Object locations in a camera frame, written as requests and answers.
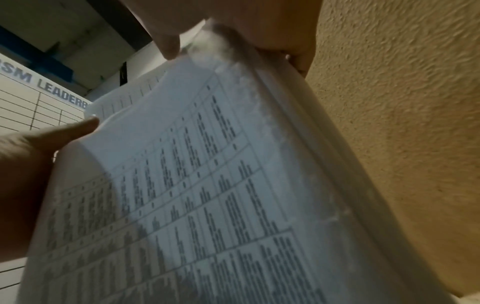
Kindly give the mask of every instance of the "leaderboard sign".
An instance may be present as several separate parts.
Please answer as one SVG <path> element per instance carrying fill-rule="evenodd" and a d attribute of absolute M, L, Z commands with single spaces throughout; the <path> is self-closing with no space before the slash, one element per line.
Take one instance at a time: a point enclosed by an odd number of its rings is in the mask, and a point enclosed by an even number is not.
<path fill-rule="evenodd" d="M 0 74 L 50 95 L 57 100 L 80 108 L 82 111 L 91 103 L 2 54 L 0 54 Z"/>

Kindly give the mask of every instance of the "ceiling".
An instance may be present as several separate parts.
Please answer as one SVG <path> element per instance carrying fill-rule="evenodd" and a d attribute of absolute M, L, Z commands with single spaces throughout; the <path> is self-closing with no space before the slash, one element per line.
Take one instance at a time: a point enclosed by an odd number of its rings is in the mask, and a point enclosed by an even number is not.
<path fill-rule="evenodd" d="M 115 7 L 112 0 L 94 1 L 94 6 Z M 106 18 L 110 24 L 112 18 L 122 24 L 121 14 L 111 11 Z M 73 80 L 66 82 L 45 69 L 35 70 L 35 64 L 15 51 L 0 47 L 0 52 L 85 96 L 136 51 L 110 24 L 87 0 L 2 0 L 0 26 L 72 69 Z"/>

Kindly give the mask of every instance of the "stucco wall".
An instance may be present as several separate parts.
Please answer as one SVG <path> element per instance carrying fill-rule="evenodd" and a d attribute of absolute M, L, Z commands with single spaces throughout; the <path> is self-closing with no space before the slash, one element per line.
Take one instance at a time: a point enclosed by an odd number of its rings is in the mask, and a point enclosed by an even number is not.
<path fill-rule="evenodd" d="M 325 0 L 307 77 L 450 291 L 480 290 L 480 1 Z"/>

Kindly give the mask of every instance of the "paper page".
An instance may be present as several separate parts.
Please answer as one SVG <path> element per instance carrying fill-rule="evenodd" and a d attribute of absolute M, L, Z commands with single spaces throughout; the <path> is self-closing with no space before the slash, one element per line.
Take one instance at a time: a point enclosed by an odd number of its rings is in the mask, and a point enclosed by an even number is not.
<path fill-rule="evenodd" d="M 200 55 L 59 153 L 19 303 L 451 303 L 398 276 L 245 58 Z"/>
<path fill-rule="evenodd" d="M 103 122 L 115 113 L 118 113 L 137 103 L 159 83 L 171 65 L 165 62 L 157 68 L 145 73 L 141 77 L 105 94 L 85 110 L 85 118 L 97 116 Z"/>

